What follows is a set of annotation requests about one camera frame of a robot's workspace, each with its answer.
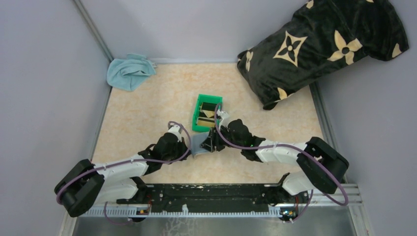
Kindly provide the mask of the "green plastic bin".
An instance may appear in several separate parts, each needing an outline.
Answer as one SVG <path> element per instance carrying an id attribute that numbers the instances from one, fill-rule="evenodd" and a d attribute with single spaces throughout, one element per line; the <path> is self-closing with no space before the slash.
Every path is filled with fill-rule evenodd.
<path id="1" fill-rule="evenodd" d="M 193 113 L 192 130 L 196 132 L 208 132 L 214 127 L 215 107 L 222 103 L 221 96 L 199 94 Z"/>

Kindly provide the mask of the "dark grey credit card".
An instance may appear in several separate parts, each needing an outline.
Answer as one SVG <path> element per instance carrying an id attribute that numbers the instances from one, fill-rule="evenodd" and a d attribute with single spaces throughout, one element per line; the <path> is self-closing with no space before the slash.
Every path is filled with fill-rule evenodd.
<path id="1" fill-rule="evenodd" d="M 200 106 L 200 117 L 212 118 L 216 112 L 216 104 L 203 102 Z"/>

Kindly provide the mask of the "light blue cloth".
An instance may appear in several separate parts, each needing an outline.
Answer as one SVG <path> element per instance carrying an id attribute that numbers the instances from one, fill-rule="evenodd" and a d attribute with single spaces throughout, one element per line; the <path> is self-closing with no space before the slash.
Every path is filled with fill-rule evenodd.
<path id="1" fill-rule="evenodd" d="M 107 70 L 107 84 L 124 91 L 134 91 L 150 76 L 157 65 L 146 56 L 127 54 L 126 59 L 114 59 Z"/>

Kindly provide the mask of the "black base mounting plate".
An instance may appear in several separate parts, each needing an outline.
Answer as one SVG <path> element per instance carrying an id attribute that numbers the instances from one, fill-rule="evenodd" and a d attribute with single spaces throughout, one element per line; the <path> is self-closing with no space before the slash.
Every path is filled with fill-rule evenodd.
<path id="1" fill-rule="evenodd" d="M 131 199 L 116 202 L 150 205 L 153 213 L 180 212 L 183 206 L 191 213 L 250 213 L 307 199 L 306 192 L 292 196 L 278 184 L 147 184 Z"/>

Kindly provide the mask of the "gold card in bin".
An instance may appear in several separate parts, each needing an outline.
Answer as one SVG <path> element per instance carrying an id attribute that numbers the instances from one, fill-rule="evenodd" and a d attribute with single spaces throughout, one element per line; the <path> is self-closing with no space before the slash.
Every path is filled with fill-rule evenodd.
<path id="1" fill-rule="evenodd" d="M 204 118 L 204 117 L 198 117 L 197 118 L 197 125 L 202 127 L 215 127 L 215 120 L 214 118 Z"/>

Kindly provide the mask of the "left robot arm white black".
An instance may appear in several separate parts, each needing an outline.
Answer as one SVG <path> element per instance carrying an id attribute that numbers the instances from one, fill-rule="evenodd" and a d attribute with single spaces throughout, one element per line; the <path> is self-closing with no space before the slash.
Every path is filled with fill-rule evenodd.
<path id="1" fill-rule="evenodd" d="M 71 217 L 106 202 L 149 204 L 150 191 L 141 177 L 164 164 L 185 160 L 190 154 L 183 137 L 167 132 L 157 143 L 121 161 L 93 164 L 83 159 L 56 185 L 56 201 Z"/>

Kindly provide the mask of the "black floral pillow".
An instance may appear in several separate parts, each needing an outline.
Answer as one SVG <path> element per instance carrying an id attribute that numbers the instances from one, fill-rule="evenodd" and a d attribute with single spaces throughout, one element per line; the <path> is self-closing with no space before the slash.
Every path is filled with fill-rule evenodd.
<path id="1" fill-rule="evenodd" d="M 409 48 L 388 0 L 310 0 L 238 55 L 237 69 L 265 110 L 362 58 L 390 61 Z"/>

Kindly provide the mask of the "aluminium rail frame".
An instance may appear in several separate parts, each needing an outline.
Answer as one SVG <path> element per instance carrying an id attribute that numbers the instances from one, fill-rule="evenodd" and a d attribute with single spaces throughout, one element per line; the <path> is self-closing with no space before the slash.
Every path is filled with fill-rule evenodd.
<path id="1" fill-rule="evenodd" d="M 358 188 L 344 184 L 327 195 L 307 190 L 289 195 L 277 184 L 141 184 L 137 193 L 124 197 L 121 188 L 108 195 L 64 193 L 61 203 L 71 217 L 109 216 L 143 219 L 146 217 L 272 217 L 295 220 L 305 207 L 360 205 Z"/>

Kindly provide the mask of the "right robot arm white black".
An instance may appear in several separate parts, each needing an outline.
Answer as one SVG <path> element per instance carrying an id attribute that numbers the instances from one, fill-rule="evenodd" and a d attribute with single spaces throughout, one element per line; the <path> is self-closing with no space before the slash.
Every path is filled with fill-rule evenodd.
<path id="1" fill-rule="evenodd" d="M 312 137 L 305 143 L 273 142 L 252 135 L 241 119 L 211 128 L 199 147 L 209 152 L 237 148 L 250 161 L 299 166 L 301 171 L 283 177 L 277 188 L 277 197 L 284 203 L 312 189 L 334 194 L 349 167 L 348 160 L 319 137 Z"/>

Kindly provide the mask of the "beige leather card holder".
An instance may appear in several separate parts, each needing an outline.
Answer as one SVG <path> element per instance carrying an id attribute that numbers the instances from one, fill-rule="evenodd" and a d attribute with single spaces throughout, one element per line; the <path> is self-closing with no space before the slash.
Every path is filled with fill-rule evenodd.
<path id="1" fill-rule="evenodd" d="M 191 154 L 195 158 L 197 155 L 210 153 L 202 148 L 200 144 L 206 139 L 208 132 L 198 133 L 191 136 Z"/>

